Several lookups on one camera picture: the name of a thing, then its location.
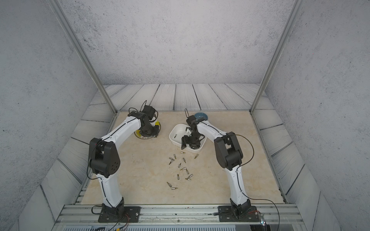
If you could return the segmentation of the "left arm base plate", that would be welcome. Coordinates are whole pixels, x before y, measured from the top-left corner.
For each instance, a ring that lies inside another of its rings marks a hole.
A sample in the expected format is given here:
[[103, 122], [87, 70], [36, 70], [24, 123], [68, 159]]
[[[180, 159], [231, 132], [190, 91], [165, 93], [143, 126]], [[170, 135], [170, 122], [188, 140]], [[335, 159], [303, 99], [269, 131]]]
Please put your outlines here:
[[102, 205], [98, 223], [138, 223], [141, 207], [118, 207], [110, 208]]

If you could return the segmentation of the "aluminium frame post left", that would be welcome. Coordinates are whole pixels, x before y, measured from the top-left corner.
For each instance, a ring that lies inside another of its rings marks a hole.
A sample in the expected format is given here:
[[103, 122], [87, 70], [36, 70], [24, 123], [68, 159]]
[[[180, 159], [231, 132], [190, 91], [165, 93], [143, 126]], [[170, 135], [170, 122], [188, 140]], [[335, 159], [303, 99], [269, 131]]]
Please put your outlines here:
[[88, 74], [90, 75], [91, 79], [93, 80], [94, 84], [96, 85], [98, 91], [101, 93], [103, 99], [108, 104], [110, 110], [115, 115], [117, 114], [118, 110], [114, 106], [111, 98], [109, 97], [107, 91], [105, 90], [105, 87], [102, 84], [102, 81], [98, 77], [95, 69], [93, 68], [86, 52], [84, 51], [78, 37], [76, 36], [73, 28], [71, 27], [68, 19], [66, 18], [62, 7], [60, 6], [59, 2], [56, 0], [48, 0], [47, 1], [49, 6], [51, 7], [53, 13], [55, 14], [60, 26], [62, 27], [64, 33], [67, 35], [68, 39], [72, 43], [75, 51], [77, 52], [78, 57], [82, 61], [84, 67], [88, 71]]

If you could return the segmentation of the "blue ceramic bowl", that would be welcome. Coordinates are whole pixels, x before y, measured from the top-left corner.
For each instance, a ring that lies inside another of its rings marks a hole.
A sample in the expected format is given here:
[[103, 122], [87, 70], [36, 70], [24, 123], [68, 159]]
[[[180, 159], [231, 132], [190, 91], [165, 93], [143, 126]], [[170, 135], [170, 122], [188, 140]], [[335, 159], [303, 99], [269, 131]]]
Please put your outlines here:
[[208, 120], [207, 114], [203, 112], [198, 112], [194, 116], [197, 120]]

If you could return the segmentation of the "sunburst patterned plate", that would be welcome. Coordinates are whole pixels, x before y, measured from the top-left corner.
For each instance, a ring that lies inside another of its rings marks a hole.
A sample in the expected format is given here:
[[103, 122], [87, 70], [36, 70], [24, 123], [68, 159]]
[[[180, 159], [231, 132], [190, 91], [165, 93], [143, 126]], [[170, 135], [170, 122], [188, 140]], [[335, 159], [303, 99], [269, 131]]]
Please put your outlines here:
[[150, 134], [150, 135], [148, 135], [148, 134], [142, 134], [141, 133], [141, 130], [136, 130], [134, 132], [134, 135], [137, 138], [141, 139], [141, 140], [149, 140], [149, 139], [157, 138], [157, 136], [158, 136], [157, 134], [156, 135], [153, 135], [153, 134]]

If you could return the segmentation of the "aluminium frame post right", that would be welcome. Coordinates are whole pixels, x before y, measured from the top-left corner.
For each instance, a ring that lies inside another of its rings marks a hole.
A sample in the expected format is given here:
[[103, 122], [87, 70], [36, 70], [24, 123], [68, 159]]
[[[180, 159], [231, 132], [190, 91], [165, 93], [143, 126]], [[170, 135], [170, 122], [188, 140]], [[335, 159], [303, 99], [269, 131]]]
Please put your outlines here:
[[273, 75], [273, 72], [276, 68], [276, 65], [279, 61], [279, 58], [284, 50], [284, 46], [287, 43], [289, 36], [293, 30], [294, 24], [299, 16], [299, 13], [302, 9], [302, 6], [304, 4], [304, 0], [296, 0], [294, 2], [293, 8], [291, 10], [291, 13], [289, 15], [288, 21], [283, 29], [283, 32], [281, 34], [281, 37], [279, 39], [279, 42], [277, 44], [277, 47], [273, 53], [272, 59], [268, 65], [268, 68], [266, 70], [266, 73], [260, 83], [260, 87], [258, 89], [258, 92], [255, 96], [255, 99], [252, 103], [250, 114], [253, 115], [255, 110], [257, 109], [257, 106], [262, 98], [263, 92], [266, 90], [266, 87]]

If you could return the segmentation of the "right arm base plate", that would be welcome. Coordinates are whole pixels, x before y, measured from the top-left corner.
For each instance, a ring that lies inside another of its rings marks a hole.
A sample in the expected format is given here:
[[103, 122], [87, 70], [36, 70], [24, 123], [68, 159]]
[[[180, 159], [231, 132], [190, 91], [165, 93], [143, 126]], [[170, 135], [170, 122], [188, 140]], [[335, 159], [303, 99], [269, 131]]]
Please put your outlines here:
[[220, 222], [260, 222], [260, 216], [255, 206], [247, 209], [232, 206], [219, 206], [217, 216]]

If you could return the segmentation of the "aluminium front rail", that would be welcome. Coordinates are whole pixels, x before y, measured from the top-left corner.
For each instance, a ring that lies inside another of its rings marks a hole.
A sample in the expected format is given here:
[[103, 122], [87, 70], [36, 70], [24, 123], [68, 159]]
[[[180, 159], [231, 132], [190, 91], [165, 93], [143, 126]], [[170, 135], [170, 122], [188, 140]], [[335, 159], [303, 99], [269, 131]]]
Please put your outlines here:
[[261, 225], [268, 230], [305, 231], [303, 218], [295, 204], [258, 204], [257, 210], [237, 218], [228, 205], [128, 205], [120, 219], [104, 216], [100, 206], [67, 205], [56, 226], [125, 225]]

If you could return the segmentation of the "aluminium frame post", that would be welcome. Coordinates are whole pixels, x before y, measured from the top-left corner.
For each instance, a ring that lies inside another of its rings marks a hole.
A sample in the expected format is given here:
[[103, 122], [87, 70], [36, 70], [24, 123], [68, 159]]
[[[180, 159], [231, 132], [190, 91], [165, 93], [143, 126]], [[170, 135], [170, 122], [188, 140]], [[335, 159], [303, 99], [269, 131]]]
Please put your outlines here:
[[281, 37], [279, 39], [279, 42], [277, 44], [277, 47], [273, 53], [272, 59], [268, 65], [268, 68], [266, 70], [266, 73], [260, 83], [260, 87], [258, 89], [258, 92], [255, 96], [255, 99], [252, 103], [250, 114], [253, 115], [255, 110], [257, 109], [257, 106], [262, 98], [263, 92], [266, 90], [266, 87], [273, 75], [273, 72], [276, 68], [276, 65], [279, 61], [279, 58], [284, 50], [284, 46], [287, 43], [289, 36], [293, 30], [294, 24], [299, 16], [299, 13], [302, 9], [302, 6], [304, 4], [304, 0], [296, 0], [294, 2], [293, 8], [291, 10], [291, 13], [289, 15], [288, 21], [283, 29], [283, 32], [281, 34]]
[[107, 91], [105, 90], [105, 87], [102, 84], [102, 81], [98, 77], [95, 69], [93, 68], [86, 52], [84, 51], [78, 37], [76, 36], [73, 28], [71, 27], [68, 19], [66, 18], [62, 7], [60, 6], [59, 2], [56, 0], [48, 0], [47, 1], [49, 6], [51, 7], [53, 13], [55, 14], [60, 26], [62, 27], [64, 33], [67, 35], [68, 39], [72, 43], [75, 51], [77, 52], [78, 57], [82, 61], [84, 67], [88, 71], [88, 74], [90, 75], [91, 79], [93, 80], [94, 84], [96, 85], [98, 91], [101, 93], [103, 99], [108, 104], [110, 110], [115, 115], [117, 114], [118, 110], [114, 106], [111, 98], [109, 97]]

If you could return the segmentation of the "white plastic storage box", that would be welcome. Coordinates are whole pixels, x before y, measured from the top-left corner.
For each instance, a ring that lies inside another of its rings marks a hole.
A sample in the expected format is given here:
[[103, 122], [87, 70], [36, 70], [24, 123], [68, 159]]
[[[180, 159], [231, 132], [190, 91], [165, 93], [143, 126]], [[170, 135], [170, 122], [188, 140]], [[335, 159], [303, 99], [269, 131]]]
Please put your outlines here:
[[188, 129], [186, 124], [177, 124], [169, 134], [169, 139], [171, 143], [180, 148], [184, 147], [184, 150], [192, 153], [199, 153], [203, 148], [207, 138], [200, 137], [200, 146], [191, 147], [190, 144], [185, 144], [188, 141], [188, 137], [191, 136], [191, 131]]

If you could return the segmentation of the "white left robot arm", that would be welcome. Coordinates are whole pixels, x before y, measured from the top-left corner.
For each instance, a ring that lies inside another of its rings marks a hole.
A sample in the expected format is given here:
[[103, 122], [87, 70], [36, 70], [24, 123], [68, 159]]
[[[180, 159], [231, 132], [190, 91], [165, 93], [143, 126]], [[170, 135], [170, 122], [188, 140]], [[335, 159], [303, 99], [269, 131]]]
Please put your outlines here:
[[120, 157], [118, 148], [136, 131], [154, 129], [154, 134], [149, 137], [156, 137], [160, 131], [158, 119], [137, 118], [128, 116], [114, 130], [101, 138], [93, 138], [89, 144], [88, 166], [91, 168], [96, 179], [99, 180], [103, 194], [103, 205], [109, 208], [117, 208], [124, 202], [119, 191], [118, 170]]

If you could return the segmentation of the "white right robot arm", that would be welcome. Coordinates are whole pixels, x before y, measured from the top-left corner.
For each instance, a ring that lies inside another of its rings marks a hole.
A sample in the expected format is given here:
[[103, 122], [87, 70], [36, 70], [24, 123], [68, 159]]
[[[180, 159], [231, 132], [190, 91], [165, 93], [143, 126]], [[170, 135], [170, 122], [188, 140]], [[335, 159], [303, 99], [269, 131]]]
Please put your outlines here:
[[240, 211], [249, 209], [251, 202], [242, 182], [243, 153], [237, 135], [219, 130], [209, 121], [197, 119], [195, 116], [188, 117], [187, 124], [186, 134], [181, 138], [181, 149], [198, 149], [203, 138], [211, 140], [214, 143], [216, 159], [227, 174], [231, 206]]

